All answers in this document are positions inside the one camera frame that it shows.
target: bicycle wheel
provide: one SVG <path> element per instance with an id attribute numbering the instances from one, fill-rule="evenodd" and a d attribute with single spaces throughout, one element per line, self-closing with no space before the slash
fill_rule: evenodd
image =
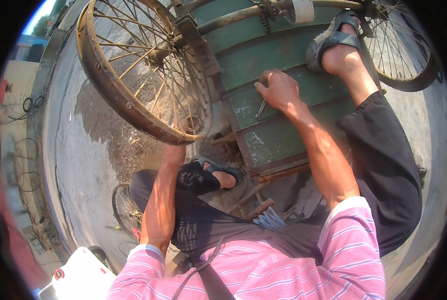
<path id="1" fill-rule="evenodd" d="M 143 213 L 130 198 L 130 183 L 121 183 L 115 187 L 112 194 L 113 214 L 118 224 L 129 236 L 136 239 L 133 228 L 142 227 Z"/>
<path id="2" fill-rule="evenodd" d="M 378 78 L 405 92 L 423 90 L 439 72 L 436 54 L 418 29 L 418 22 L 400 1 L 375 0 L 363 40 Z"/>
<path id="3" fill-rule="evenodd" d="M 187 145 L 208 135 L 212 108 L 192 49 L 173 42 L 174 19 L 157 0 L 91 0 L 78 20 L 77 50 L 88 79 L 122 118 Z"/>

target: foot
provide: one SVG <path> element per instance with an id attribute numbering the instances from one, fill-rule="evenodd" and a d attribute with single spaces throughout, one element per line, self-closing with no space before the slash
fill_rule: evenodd
<path id="1" fill-rule="evenodd" d="M 203 170 L 211 166 L 208 162 L 203 163 Z M 223 171 L 214 171 L 212 175 L 220 182 L 220 189 L 230 189 L 237 184 L 237 179 L 229 173 Z"/>
<path id="2" fill-rule="evenodd" d="M 347 23 L 342 24 L 340 31 L 355 36 L 357 35 L 355 29 Z M 360 65 L 363 66 L 360 55 L 357 49 L 350 45 L 337 44 L 327 49 L 322 55 L 322 67 L 325 71 L 339 77 L 345 76 Z"/>

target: right hand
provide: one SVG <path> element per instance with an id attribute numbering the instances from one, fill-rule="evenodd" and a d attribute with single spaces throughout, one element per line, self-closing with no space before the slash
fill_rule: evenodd
<path id="1" fill-rule="evenodd" d="M 260 81 L 268 81 L 268 87 L 265 87 L 261 82 L 256 82 L 256 91 L 273 108 L 286 113 L 292 107 L 294 108 L 304 104 L 300 100 L 297 81 L 281 70 L 272 69 L 271 71 L 264 71 L 260 77 Z"/>

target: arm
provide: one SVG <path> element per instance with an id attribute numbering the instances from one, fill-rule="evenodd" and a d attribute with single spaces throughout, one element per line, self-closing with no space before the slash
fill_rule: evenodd
<path id="1" fill-rule="evenodd" d="M 164 256 L 175 228 L 175 188 L 184 159 L 185 146 L 163 146 L 162 163 L 142 217 L 140 244 L 154 245 Z"/>
<path id="2" fill-rule="evenodd" d="M 298 83 L 280 70 L 265 71 L 268 88 L 257 82 L 258 93 L 269 105 L 281 110 L 297 128 L 306 147 L 315 183 L 332 210 L 341 201 L 360 196 L 347 160 L 330 135 L 300 100 Z"/>

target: dirt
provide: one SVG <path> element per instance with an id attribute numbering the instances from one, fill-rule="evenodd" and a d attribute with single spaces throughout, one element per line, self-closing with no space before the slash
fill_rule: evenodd
<path id="1" fill-rule="evenodd" d="M 92 141 L 107 142 L 110 163 L 121 182 L 142 169 L 158 169 L 162 143 L 138 131 L 106 104 L 89 81 L 77 95 L 75 114 Z"/>

